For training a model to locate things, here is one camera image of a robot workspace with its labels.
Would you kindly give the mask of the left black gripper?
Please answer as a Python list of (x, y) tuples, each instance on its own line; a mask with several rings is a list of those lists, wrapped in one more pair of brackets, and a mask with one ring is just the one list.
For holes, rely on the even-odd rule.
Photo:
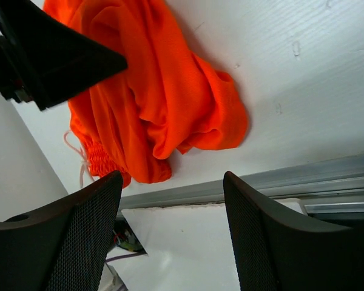
[(31, 1), (0, 1), (0, 94), (40, 110), (127, 68), (125, 57), (54, 20)]

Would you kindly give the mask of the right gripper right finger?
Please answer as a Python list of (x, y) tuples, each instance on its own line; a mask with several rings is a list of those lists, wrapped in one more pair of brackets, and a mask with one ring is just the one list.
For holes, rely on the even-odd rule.
[(241, 290), (364, 290), (364, 220), (319, 220), (232, 172), (224, 201)]

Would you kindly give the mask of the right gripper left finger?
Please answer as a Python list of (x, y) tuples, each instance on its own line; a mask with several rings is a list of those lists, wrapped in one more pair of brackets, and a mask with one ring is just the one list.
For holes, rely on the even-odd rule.
[(122, 187), (114, 171), (0, 222), (0, 290), (98, 290)]

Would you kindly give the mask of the orange shorts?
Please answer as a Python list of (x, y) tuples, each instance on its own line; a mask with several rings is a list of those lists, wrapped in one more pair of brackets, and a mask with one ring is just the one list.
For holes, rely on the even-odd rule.
[(234, 80), (187, 45), (163, 1), (46, 1), (57, 21), (122, 54), (128, 68), (68, 102), (82, 173), (123, 184), (172, 177), (174, 151), (238, 147), (248, 114)]

